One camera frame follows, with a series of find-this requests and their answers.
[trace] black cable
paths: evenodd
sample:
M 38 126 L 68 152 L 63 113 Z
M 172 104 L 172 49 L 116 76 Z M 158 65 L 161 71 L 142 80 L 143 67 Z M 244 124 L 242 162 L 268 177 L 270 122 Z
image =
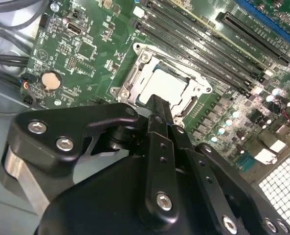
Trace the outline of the black cable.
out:
M 12 0 L 0 2 L 0 13 L 16 11 L 31 6 L 40 0 Z
M 10 74 L 7 74 L 1 70 L 0 70 L 0 80 L 16 88 L 19 88 L 19 89 L 21 88 L 21 83 L 19 82 L 19 78 L 14 77 Z
M 17 39 L 11 33 L 8 33 L 7 31 L 0 29 L 0 37 L 11 42 L 13 45 L 15 45 L 18 49 L 20 49 L 24 53 L 26 53 L 28 55 L 31 54 L 32 49 L 28 45 L 24 44 L 19 39 Z
M 29 111 L 32 108 L 34 108 L 36 106 L 36 104 L 37 104 L 36 96 L 35 96 L 35 94 L 30 89 L 28 89 L 27 92 L 32 97 L 33 102 L 32 102 L 32 104 L 26 110 L 19 111 L 19 112 L 13 112 L 13 113 L 7 113 L 7 112 L 1 112 L 0 111 L 0 116 L 14 116 L 14 115 L 17 115 L 17 114 L 22 113 L 22 112 Z
M 17 56 L 17 55 L 0 55 L 0 60 L 12 60 L 12 61 L 22 61 L 27 62 L 29 60 L 26 56 Z
M 27 66 L 27 62 L 0 60 L 0 65 L 25 68 Z
M 22 24 L 14 25 L 14 26 L 7 26 L 7 25 L 4 25 L 3 23 L 0 22 L 0 28 L 10 30 L 10 31 L 17 31 L 17 30 L 21 30 L 23 28 L 26 28 L 46 11 L 47 5 L 48 5 L 48 0 L 44 0 L 43 4 L 37 10 L 37 12 L 28 21 L 26 21 Z

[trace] black expansion slot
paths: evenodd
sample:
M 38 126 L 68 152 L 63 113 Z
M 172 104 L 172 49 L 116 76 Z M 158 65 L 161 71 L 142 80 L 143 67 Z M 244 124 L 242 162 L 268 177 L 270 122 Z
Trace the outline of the black expansion slot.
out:
M 141 32 L 145 33 L 146 35 L 156 39 L 163 45 L 166 45 L 169 47 L 172 51 L 175 51 L 178 55 L 180 55 L 182 58 L 190 61 L 191 63 L 195 64 L 197 67 L 199 67 L 201 70 L 203 70 L 206 74 L 208 74 L 210 77 L 215 78 L 218 81 L 222 81 L 229 85 L 230 87 L 234 88 L 235 90 L 238 90 L 241 94 L 248 97 L 250 93 L 241 87 L 239 84 L 235 84 L 232 80 L 223 77 L 222 74 L 219 74 L 215 70 L 211 70 L 206 64 L 204 64 L 202 61 L 198 61 L 196 58 L 193 58 L 192 56 L 188 55 L 186 51 L 182 50 L 180 47 L 172 45 L 170 42 L 165 40 L 165 35 L 159 35 L 154 31 L 152 28 L 144 28 L 140 23 L 138 23 L 137 26 L 135 26 L 137 29 L 139 29 Z
M 231 13 L 220 12 L 217 16 L 217 21 L 229 27 L 234 32 L 239 34 L 253 46 L 259 48 L 265 55 L 276 60 L 279 64 L 287 66 L 290 63 L 290 58 L 282 53 L 279 49 L 269 43 L 260 35 L 256 34 L 251 28 L 236 19 Z
M 239 62 L 239 60 L 237 59 L 238 56 L 231 56 L 231 54 L 235 54 L 230 48 L 228 48 L 225 44 L 221 44 L 221 42 L 219 42 L 218 40 L 216 41 L 215 45 L 212 45 L 210 42 L 208 42 L 206 39 L 204 39 L 201 35 L 197 34 L 196 32 L 193 32 L 192 30 L 188 29 L 187 27 L 185 27 L 185 25 L 182 25 L 179 23 L 179 21 L 176 20 L 176 18 L 168 16 L 166 13 L 164 13 L 160 8 L 158 7 L 152 7 L 151 11 L 156 15 L 156 16 L 160 16 L 161 18 L 164 17 L 165 19 L 167 19 L 169 22 L 172 22 L 174 25 L 178 26 L 182 32 L 182 35 L 186 35 L 189 38 L 193 39 L 196 42 L 203 42 L 203 46 L 212 52 L 215 52 L 216 54 L 223 56 L 227 61 L 230 61 L 229 64 L 233 65 L 233 67 L 237 68 L 238 70 L 242 70 L 242 73 L 246 74 L 247 76 L 253 77 L 253 79 L 256 79 L 258 77 L 258 75 L 260 74 L 253 72 L 252 70 L 250 70 L 249 68 L 247 68 L 245 65 L 243 65 L 242 63 Z M 202 33 L 205 34 L 205 31 L 202 28 L 198 28 L 199 31 L 201 31 Z
M 211 64 L 213 67 L 217 67 L 220 68 L 220 70 L 227 74 L 229 77 L 232 77 L 233 79 L 237 80 L 239 83 L 243 83 L 244 82 L 244 78 L 241 78 L 235 71 L 233 71 L 231 68 L 224 66 L 224 64 L 221 64 L 220 62 L 213 60 L 206 52 L 204 52 L 202 49 L 196 47 L 194 44 L 192 44 L 189 40 L 180 37 L 180 34 L 176 34 L 174 31 L 169 30 L 167 27 L 165 27 L 164 25 L 162 25 L 161 23 L 158 23 L 157 21 L 154 20 L 150 20 L 151 18 L 148 18 L 147 22 L 155 27 L 156 29 L 162 29 L 162 31 L 168 33 L 170 36 L 174 37 L 175 39 L 181 41 L 181 43 L 188 49 L 194 51 L 195 53 L 197 53 L 203 60 L 207 61 L 208 64 Z M 244 83 L 246 86 L 248 86 L 248 84 L 250 85 L 251 82 L 245 80 L 246 83 Z
M 171 19 L 173 22 L 176 22 L 177 25 L 180 25 L 182 28 L 185 28 L 187 31 L 189 31 L 191 34 L 195 35 L 196 37 L 199 37 L 206 44 L 208 44 L 209 47 L 212 47 L 212 48 L 217 47 L 217 49 L 220 50 L 222 54 L 224 54 L 226 57 L 233 58 L 233 60 L 237 62 L 240 67 L 242 67 L 248 73 L 252 74 L 253 77 L 256 78 L 261 74 L 261 72 L 263 72 L 263 69 L 260 66 L 257 66 L 256 63 L 244 57 L 239 52 L 231 49 L 229 45 L 227 45 L 225 42 L 222 42 L 220 39 L 215 38 L 214 36 L 211 36 L 211 37 L 208 36 L 206 33 L 206 30 L 203 27 L 201 27 L 196 22 L 192 21 L 190 18 L 182 15 L 180 12 L 174 9 L 173 6 L 169 2 L 159 1 L 159 5 L 157 5 L 153 1 L 151 2 L 151 4 L 148 4 L 147 7 L 150 9 L 158 9 L 160 13 L 165 11 L 164 15 L 167 15 L 166 11 L 168 11 L 169 14 L 171 15 L 169 16 L 169 19 Z M 201 35 L 199 35 L 197 33 L 198 31 L 207 35 L 210 41 L 208 41 L 208 39 L 205 39 Z
M 232 74 L 235 78 L 239 80 L 239 82 L 246 81 L 248 83 L 251 83 L 250 80 L 247 79 L 247 77 L 251 78 L 251 74 L 249 74 L 246 70 L 242 69 L 242 67 L 239 66 L 239 63 L 235 63 L 234 60 L 231 60 L 230 57 L 225 55 L 224 53 L 221 53 L 219 50 L 214 48 L 213 46 L 210 46 L 210 44 L 203 40 L 201 37 L 192 35 L 190 31 L 185 30 L 180 24 L 178 24 L 176 21 L 172 21 L 170 17 L 168 17 L 166 14 L 163 14 L 160 10 L 154 10 L 152 11 L 156 17 L 160 19 L 151 19 L 151 16 L 147 18 L 147 21 L 151 21 L 152 24 L 158 25 L 161 27 L 164 31 L 172 34 L 172 36 L 182 40 L 186 43 L 186 45 L 189 45 L 189 47 L 192 50 L 195 50 L 198 54 L 202 55 L 202 57 L 206 58 L 208 61 L 211 61 L 213 64 L 216 64 L 218 67 L 221 67 L 222 70 L 228 71 L 230 74 Z M 164 24 L 169 24 L 169 22 L 174 23 L 178 27 L 176 30 L 169 30 L 167 26 L 164 26 L 162 22 L 164 21 Z M 198 49 L 195 44 L 191 42 L 191 40 L 200 43 L 201 41 L 204 42 L 202 45 L 207 50 L 212 52 L 213 55 L 216 55 L 220 60 L 214 60 L 212 58 L 212 55 L 209 55 L 207 52 L 203 51 L 201 48 Z

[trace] metal screw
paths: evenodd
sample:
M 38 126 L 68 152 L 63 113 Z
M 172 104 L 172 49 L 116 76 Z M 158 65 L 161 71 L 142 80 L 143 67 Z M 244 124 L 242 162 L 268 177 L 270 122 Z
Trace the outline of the metal screw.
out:
M 211 148 L 210 148 L 208 145 L 205 145 L 205 146 L 204 146 L 204 149 L 205 149 L 207 152 L 211 153 Z
M 278 220 L 277 223 L 281 227 L 281 229 L 284 230 L 284 232 L 286 232 L 287 234 L 289 233 L 288 228 L 286 227 L 286 225 L 281 220 Z
M 164 193 L 159 193 L 156 197 L 156 202 L 165 211 L 169 211 L 172 208 L 171 199 Z
M 122 92 L 121 92 L 121 96 L 122 96 L 123 98 L 128 98 L 128 97 L 129 97 L 129 92 L 128 92 L 128 91 L 122 91 Z
M 61 100 L 57 99 L 53 102 L 56 106 L 60 106 L 62 104 Z
M 149 56 L 147 54 L 142 54 L 140 59 L 144 63 L 147 63 L 150 60 L 150 58 L 149 58 Z
M 134 116 L 134 114 L 135 114 L 135 111 L 134 111 L 134 109 L 132 109 L 132 108 L 126 108 L 125 111 L 126 111 L 129 115 L 132 115 L 132 116 Z
M 274 225 L 274 224 L 273 224 L 269 219 L 267 219 L 267 218 L 265 218 L 265 222 L 266 222 L 268 228 L 269 228 L 272 232 L 276 233 L 277 229 L 276 229 L 275 225 Z
M 178 132 L 180 132 L 181 134 L 183 134 L 184 133 L 184 131 L 183 131 L 183 129 L 181 128 L 181 127 L 177 127 L 177 130 L 178 130 Z
M 52 4 L 50 4 L 50 9 L 51 9 L 53 12 L 58 12 L 59 9 L 60 9 L 60 6 L 59 6 L 56 2 L 53 2 Z
M 42 134 L 45 133 L 47 130 L 46 125 L 39 121 L 30 122 L 27 128 L 30 132 L 33 132 L 35 134 Z
M 223 216 L 222 218 L 224 227 L 231 233 L 231 234 L 236 234 L 237 233 L 237 227 L 234 224 L 234 222 L 227 216 Z
M 65 152 L 71 151 L 74 147 L 72 140 L 65 137 L 59 138 L 56 142 L 56 145 L 59 149 Z
M 156 116 L 156 120 L 160 123 L 163 123 L 163 120 L 159 116 Z

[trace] ram slot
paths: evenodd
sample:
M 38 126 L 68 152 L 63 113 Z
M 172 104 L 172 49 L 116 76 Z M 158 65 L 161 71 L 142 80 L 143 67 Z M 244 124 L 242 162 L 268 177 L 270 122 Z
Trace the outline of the ram slot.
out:
M 200 24 L 193 22 L 191 19 L 182 15 L 180 12 L 175 10 L 170 3 L 166 1 L 159 1 L 157 4 L 155 1 L 152 1 L 149 9 L 163 13 L 169 20 L 172 20 L 173 23 L 175 22 L 176 25 L 179 25 L 191 34 L 199 37 L 201 40 L 204 40 L 209 47 L 220 48 L 221 53 L 225 54 L 226 57 L 233 58 L 237 63 L 239 63 L 239 66 L 241 66 L 244 70 L 247 70 L 247 72 L 252 74 L 253 77 L 258 77 L 264 70 L 264 67 L 261 67 L 260 64 L 258 65 L 256 61 L 252 62 L 239 52 L 231 49 L 230 46 L 223 41 L 223 39 L 217 39 L 214 36 L 209 36 L 208 32 L 203 29 Z
M 153 39 L 158 45 L 164 45 L 168 47 L 168 51 L 176 52 L 183 59 L 190 61 L 192 64 L 196 65 L 200 70 L 207 73 L 210 77 L 222 81 L 229 85 L 230 87 L 238 90 L 241 94 L 245 96 L 249 96 L 249 92 L 247 88 L 242 87 L 240 83 L 237 83 L 235 80 L 232 80 L 230 77 L 227 77 L 220 69 L 212 65 L 211 63 L 207 63 L 205 61 L 201 61 L 195 56 L 189 54 L 185 49 L 183 44 L 175 38 L 172 38 L 168 33 L 162 34 L 159 30 L 153 29 L 151 27 L 144 25 L 139 25 L 137 27 L 142 33 L 148 35 L 151 39 Z
M 247 27 L 241 21 L 232 16 L 231 13 L 219 13 L 217 16 L 217 21 L 220 21 L 223 25 L 232 29 L 246 41 L 259 48 L 265 55 L 274 59 L 279 64 L 287 66 L 290 63 L 290 58 L 288 56 L 266 41 L 263 37 L 256 34 L 251 28 Z
M 203 40 L 201 37 L 192 35 L 189 31 L 184 30 L 184 28 L 177 24 L 177 22 L 171 21 L 171 19 L 167 15 L 161 14 L 162 12 L 160 12 L 159 10 L 153 11 L 153 13 L 155 15 L 155 18 L 149 15 L 147 21 L 150 21 L 152 24 L 158 25 L 164 31 L 167 31 L 171 33 L 174 37 L 181 39 L 187 45 L 189 45 L 191 49 L 194 49 L 197 53 L 205 57 L 207 60 L 212 61 L 212 63 L 215 63 L 217 66 L 223 67 L 223 69 L 226 69 L 238 80 L 251 83 L 252 74 L 249 74 L 246 70 L 240 67 L 239 63 L 235 63 L 234 60 L 231 60 L 224 53 L 221 53 L 219 50 L 207 44 L 207 41 Z M 167 25 L 170 25 L 170 23 L 176 25 L 176 29 L 168 29 Z M 198 48 L 198 45 L 196 45 L 196 43 L 206 48 L 210 52 L 210 54 L 209 52 L 202 50 L 202 48 Z

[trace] pcie slot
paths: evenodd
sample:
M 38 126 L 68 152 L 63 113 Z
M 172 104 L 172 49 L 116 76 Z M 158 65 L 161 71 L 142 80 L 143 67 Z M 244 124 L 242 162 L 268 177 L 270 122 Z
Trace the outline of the pcie slot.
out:
M 162 29 L 164 32 L 167 32 L 170 36 L 176 38 L 177 40 L 181 41 L 182 44 L 187 47 L 188 49 L 194 51 L 195 53 L 197 53 L 200 57 L 202 57 L 205 61 L 207 61 L 209 64 L 211 64 L 214 67 L 220 68 L 220 70 L 227 74 L 230 77 L 233 77 L 233 79 L 237 79 L 238 82 L 243 83 L 244 80 L 247 82 L 246 85 L 249 83 L 249 85 L 251 84 L 250 81 L 247 81 L 245 78 L 240 77 L 235 71 L 233 71 L 232 69 L 225 67 L 224 64 L 218 62 L 217 60 L 213 60 L 208 54 L 206 54 L 202 49 L 196 47 L 195 45 L 193 45 L 189 40 L 180 37 L 179 35 L 177 35 L 174 31 L 169 30 L 167 27 L 165 27 L 164 25 L 158 23 L 158 22 L 154 22 L 154 21 L 147 21 L 150 22 L 150 25 L 157 28 Z
M 251 43 L 253 46 L 259 48 L 265 55 L 276 60 L 283 66 L 290 63 L 290 58 L 282 53 L 279 49 L 266 41 L 263 37 L 256 34 L 251 28 L 236 19 L 231 13 L 220 13 L 217 17 L 223 25 L 231 28 L 234 32 L 238 33 L 242 38 Z
M 198 43 L 202 42 L 203 47 L 205 47 L 207 50 L 209 50 L 213 54 L 217 54 L 219 57 L 224 59 L 226 61 L 226 63 L 228 63 L 229 65 L 231 65 L 233 68 L 235 68 L 237 70 L 237 71 L 234 71 L 234 70 L 231 71 L 234 74 L 234 76 L 239 77 L 238 74 L 242 73 L 247 77 L 254 77 L 254 78 L 258 77 L 258 75 L 259 75 L 258 73 L 254 73 L 253 71 L 251 71 L 248 68 L 246 68 L 245 66 L 243 66 L 237 59 L 235 59 L 235 58 L 225 54 L 224 52 L 220 51 L 219 49 L 215 48 L 207 40 L 205 40 L 202 36 L 200 36 L 196 33 L 193 34 L 191 32 L 191 30 L 188 30 L 186 27 L 183 27 L 180 23 L 178 23 L 175 20 L 175 18 L 171 18 L 170 16 L 168 16 L 167 14 L 162 12 L 160 9 L 157 9 L 156 7 L 151 8 L 151 11 L 154 13 L 154 15 L 156 17 L 159 17 L 161 20 L 163 19 L 166 22 L 171 22 L 172 24 L 174 24 L 178 27 L 178 29 L 175 32 L 175 36 L 182 35 L 182 39 L 187 41 L 188 43 L 191 43 L 191 42 L 189 40 L 186 40 L 185 39 L 186 37 L 189 37 Z M 244 80 L 244 79 L 247 80 L 246 77 L 244 77 L 244 78 L 239 77 L 239 78 L 241 80 Z
M 276 25 L 276 23 L 270 20 L 267 16 L 262 14 L 258 9 L 252 6 L 248 1 L 235 0 L 235 2 L 240 7 L 242 7 L 245 11 L 247 11 L 249 14 L 251 14 L 253 17 L 255 17 L 257 20 L 263 23 L 266 27 L 274 31 L 278 36 L 280 36 L 282 39 L 284 39 L 286 42 L 290 44 L 290 35 L 281 27 Z
M 161 3 L 161 5 L 164 8 L 167 8 L 167 10 L 172 13 L 172 16 L 168 15 L 166 12 L 164 12 L 161 8 L 159 8 L 155 4 L 151 6 L 150 10 L 155 14 L 160 14 L 161 16 L 167 18 L 167 20 L 171 21 L 173 24 L 183 29 L 185 31 L 185 34 L 193 38 L 195 41 L 198 41 L 198 40 L 203 41 L 204 42 L 203 46 L 207 48 L 208 50 L 215 51 L 217 54 L 220 54 L 221 56 L 224 56 L 226 58 L 229 58 L 229 60 L 232 60 L 233 63 L 238 65 L 238 67 L 240 67 L 242 70 L 249 73 L 249 76 L 258 77 L 260 75 L 261 73 L 260 67 L 255 68 L 254 67 L 255 64 L 252 64 L 252 62 L 249 61 L 247 58 L 233 51 L 231 48 L 229 48 L 225 43 L 221 42 L 219 39 L 211 37 L 211 41 L 213 43 L 209 42 L 207 39 L 199 35 L 196 32 L 196 30 L 194 30 L 194 29 L 197 29 L 198 31 L 206 34 L 206 31 L 202 27 L 198 26 L 197 24 L 190 23 L 190 21 L 186 17 L 184 17 L 175 9 L 173 8 L 170 9 L 169 6 L 166 6 L 163 3 Z

